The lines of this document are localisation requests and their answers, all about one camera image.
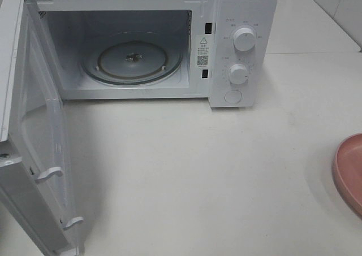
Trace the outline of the round white door button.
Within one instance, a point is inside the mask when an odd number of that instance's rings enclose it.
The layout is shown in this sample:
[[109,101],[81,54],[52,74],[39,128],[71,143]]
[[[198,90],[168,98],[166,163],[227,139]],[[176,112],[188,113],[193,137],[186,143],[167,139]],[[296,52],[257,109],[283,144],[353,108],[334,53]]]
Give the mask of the round white door button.
[[227,103],[236,104],[242,100],[242,93],[238,90],[231,90],[225,94],[225,101]]

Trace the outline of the white timer knob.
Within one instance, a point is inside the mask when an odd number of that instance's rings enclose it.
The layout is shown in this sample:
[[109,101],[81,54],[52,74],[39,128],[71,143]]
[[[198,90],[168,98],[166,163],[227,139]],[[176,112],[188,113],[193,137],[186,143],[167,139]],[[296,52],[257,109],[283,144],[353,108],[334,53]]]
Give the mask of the white timer knob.
[[228,77],[234,85],[244,84],[249,78],[248,68],[244,64],[235,64],[229,68]]

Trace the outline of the white microwave door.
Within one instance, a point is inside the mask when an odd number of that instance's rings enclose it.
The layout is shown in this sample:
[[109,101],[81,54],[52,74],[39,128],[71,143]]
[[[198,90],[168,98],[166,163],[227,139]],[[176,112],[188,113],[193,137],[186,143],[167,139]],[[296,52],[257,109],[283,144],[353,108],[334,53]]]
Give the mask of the white microwave door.
[[45,14],[1,3],[1,202],[44,255],[78,255],[71,163]]

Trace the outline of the pink round plate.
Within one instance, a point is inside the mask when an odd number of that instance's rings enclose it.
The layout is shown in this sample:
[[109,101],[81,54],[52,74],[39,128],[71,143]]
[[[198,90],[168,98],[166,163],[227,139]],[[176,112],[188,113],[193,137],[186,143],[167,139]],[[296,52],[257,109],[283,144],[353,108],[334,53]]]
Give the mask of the pink round plate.
[[347,137],[339,144],[332,173],[342,199],[361,218],[361,133]]

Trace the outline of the glass microwave turntable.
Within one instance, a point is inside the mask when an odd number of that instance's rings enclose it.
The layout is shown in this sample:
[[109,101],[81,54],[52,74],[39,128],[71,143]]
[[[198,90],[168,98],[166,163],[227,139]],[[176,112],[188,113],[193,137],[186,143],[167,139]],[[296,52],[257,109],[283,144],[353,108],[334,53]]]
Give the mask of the glass microwave turntable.
[[152,32],[124,32],[83,43],[81,66],[103,83],[133,86],[175,72],[182,60],[182,38]]

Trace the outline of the white microwave oven body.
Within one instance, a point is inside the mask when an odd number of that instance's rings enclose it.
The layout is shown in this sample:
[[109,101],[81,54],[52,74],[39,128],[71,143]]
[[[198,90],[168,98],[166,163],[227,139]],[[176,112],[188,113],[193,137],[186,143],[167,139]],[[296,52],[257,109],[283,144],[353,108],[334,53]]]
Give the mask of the white microwave oven body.
[[[249,107],[264,61],[277,0],[35,0],[45,14],[42,28],[63,99],[206,98],[211,107]],[[256,31],[253,49],[240,52],[231,35],[242,25]],[[182,38],[183,60],[172,74],[152,83],[121,86],[89,76],[81,66],[83,43],[124,32]],[[230,83],[229,68],[244,64],[248,80]],[[242,100],[225,101],[231,90]]]

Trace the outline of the upper white power knob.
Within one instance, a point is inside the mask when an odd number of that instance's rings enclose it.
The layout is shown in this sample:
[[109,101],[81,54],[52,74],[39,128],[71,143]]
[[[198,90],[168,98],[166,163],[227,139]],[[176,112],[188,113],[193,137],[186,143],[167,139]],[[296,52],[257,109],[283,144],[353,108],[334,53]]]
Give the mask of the upper white power knob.
[[249,25],[242,25],[231,35],[234,48],[245,52],[253,49],[256,43],[256,31]]

